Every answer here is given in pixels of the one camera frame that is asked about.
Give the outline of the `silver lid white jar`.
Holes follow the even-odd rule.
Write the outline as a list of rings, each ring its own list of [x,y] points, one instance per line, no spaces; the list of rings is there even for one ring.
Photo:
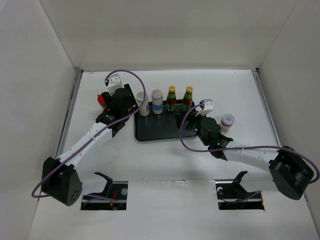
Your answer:
[[[138,107],[140,107],[139,114],[142,117],[148,116],[150,113],[148,94],[144,94],[143,91],[138,92],[136,95],[136,102],[138,104]]]

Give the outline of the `yellow cap sauce bottle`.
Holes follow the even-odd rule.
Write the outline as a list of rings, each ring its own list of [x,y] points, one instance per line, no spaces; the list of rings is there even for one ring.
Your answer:
[[[176,87],[174,85],[169,86],[168,94],[166,98],[166,110],[172,113],[176,110]]]
[[[193,87],[192,86],[187,86],[185,94],[182,99],[182,104],[181,104],[181,111],[186,112],[192,107],[193,103]]]

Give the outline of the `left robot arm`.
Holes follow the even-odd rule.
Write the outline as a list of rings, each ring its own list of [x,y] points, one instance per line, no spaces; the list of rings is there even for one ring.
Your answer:
[[[116,89],[113,94],[104,92],[102,96],[106,108],[89,131],[69,150],[57,158],[48,157],[43,163],[41,191],[66,206],[73,205],[83,190],[76,168],[111,140],[138,108],[129,84]]]

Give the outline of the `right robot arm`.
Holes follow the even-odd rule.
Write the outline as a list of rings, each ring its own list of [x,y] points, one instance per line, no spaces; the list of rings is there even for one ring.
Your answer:
[[[175,116],[180,131],[193,130],[206,152],[216,159],[243,163],[259,168],[261,173],[240,171],[231,182],[218,182],[220,199],[245,201],[262,191],[278,191],[292,200],[299,200],[309,184],[319,180],[320,171],[311,160],[288,146],[249,146],[221,133],[212,117],[196,111]]]

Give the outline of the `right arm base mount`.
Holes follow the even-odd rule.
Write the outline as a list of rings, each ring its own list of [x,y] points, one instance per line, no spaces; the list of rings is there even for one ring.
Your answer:
[[[241,186],[247,171],[241,171],[234,179],[217,180],[215,188],[219,210],[264,210],[260,191],[248,192]]]

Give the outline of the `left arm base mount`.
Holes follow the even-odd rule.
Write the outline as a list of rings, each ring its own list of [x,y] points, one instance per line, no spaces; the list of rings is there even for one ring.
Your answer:
[[[127,209],[128,181],[114,181],[111,177],[95,172],[96,181],[89,181],[82,196],[82,211],[125,211]]]

